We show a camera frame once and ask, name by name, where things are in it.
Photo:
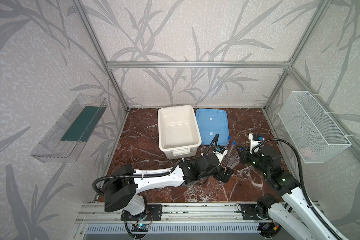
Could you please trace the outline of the clear acrylic test tube rack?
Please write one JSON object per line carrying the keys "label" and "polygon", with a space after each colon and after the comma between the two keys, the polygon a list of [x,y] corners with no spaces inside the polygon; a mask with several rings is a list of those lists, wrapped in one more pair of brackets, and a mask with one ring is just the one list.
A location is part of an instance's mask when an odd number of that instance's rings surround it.
{"label": "clear acrylic test tube rack", "polygon": [[239,161],[240,161],[237,143],[236,143],[236,147],[235,147],[233,156],[230,156],[230,154],[229,154],[230,147],[228,149],[228,153],[223,157],[222,162],[221,162],[221,166],[225,169],[228,169],[228,168],[234,169],[239,164]]}

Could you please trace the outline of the clear acrylic wall shelf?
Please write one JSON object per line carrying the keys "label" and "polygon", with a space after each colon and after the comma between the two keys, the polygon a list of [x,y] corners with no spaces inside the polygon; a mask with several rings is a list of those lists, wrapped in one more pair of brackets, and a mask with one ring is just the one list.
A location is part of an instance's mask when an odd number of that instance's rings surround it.
{"label": "clear acrylic wall shelf", "polygon": [[105,97],[78,94],[30,155],[42,163],[74,163],[108,107]]}

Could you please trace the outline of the blue capped test tube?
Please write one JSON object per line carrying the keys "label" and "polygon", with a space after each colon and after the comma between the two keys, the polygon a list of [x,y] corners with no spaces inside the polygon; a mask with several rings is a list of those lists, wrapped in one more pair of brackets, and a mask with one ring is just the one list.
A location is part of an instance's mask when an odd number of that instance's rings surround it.
{"label": "blue capped test tube", "polygon": [[225,147],[226,147],[226,148],[229,146],[230,141],[231,141],[231,137],[228,136],[227,141],[226,141],[226,143],[225,143]]}
{"label": "blue capped test tube", "polygon": [[230,147],[230,152],[229,152],[230,156],[233,156],[233,155],[234,155],[235,147],[236,147],[236,142],[233,141],[233,143],[232,143],[232,145],[231,145],[231,147]]}

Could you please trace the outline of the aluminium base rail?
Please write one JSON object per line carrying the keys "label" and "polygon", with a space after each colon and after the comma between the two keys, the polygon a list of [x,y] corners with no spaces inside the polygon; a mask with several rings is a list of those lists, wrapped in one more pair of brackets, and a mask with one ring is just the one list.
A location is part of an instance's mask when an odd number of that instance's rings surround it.
{"label": "aluminium base rail", "polygon": [[[255,214],[244,213],[254,208],[255,202],[164,202],[157,223],[266,223]],[[83,204],[75,219],[76,224],[122,223],[125,213],[104,211],[104,204]]]}

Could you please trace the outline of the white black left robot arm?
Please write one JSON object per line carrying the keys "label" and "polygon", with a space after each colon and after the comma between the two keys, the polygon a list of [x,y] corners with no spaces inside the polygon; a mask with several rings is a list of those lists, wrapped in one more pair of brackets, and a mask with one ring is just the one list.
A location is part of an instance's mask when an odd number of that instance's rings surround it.
{"label": "white black left robot arm", "polygon": [[140,193],[153,189],[195,185],[210,177],[227,183],[234,170],[221,166],[223,155],[212,153],[180,159],[167,169],[138,170],[125,165],[114,174],[93,181],[92,188],[104,197],[107,213],[124,210],[132,216],[148,213],[148,205]]}

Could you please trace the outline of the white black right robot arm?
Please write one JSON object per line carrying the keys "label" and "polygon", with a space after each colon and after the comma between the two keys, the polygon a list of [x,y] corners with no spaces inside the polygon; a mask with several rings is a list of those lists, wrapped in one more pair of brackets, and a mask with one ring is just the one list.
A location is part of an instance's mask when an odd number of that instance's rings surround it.
{"label": "white black right robot arm", "polygon": [[303,190],[303,185],[285,171],[281,155],[273,147],[264,147],[258,154],[249,148],[237,148],[241,163],[249,163],[263,173],[266,183],[277,192],[296,215],[293,216],[275,197],[257,200],[256,212],[261,219],[281,225],[296,240],[344,240],[346,237],[330,223]]}

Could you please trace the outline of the blue plastic bin lid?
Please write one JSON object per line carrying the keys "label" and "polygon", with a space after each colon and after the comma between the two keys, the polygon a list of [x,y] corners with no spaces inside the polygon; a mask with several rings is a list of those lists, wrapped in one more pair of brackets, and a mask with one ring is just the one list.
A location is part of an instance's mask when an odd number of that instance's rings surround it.
{"label": "blue plastic bin lid", "polygon": [[225,146],[229,136],[227,112],[217,109],[197,109],[196,119],[201,135],[201,145],[209,145],[216,134],[219,134],[218,145]]}

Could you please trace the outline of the white plastic storage bin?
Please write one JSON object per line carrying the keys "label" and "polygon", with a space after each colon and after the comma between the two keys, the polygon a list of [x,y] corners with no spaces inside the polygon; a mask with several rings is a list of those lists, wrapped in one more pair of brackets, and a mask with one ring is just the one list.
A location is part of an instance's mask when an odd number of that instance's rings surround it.
{"label": "white plastic storage bin", "polygon": [[202,143],[194,108],[190,105],[158,110],[159,148],[167,159],[194,157]]}

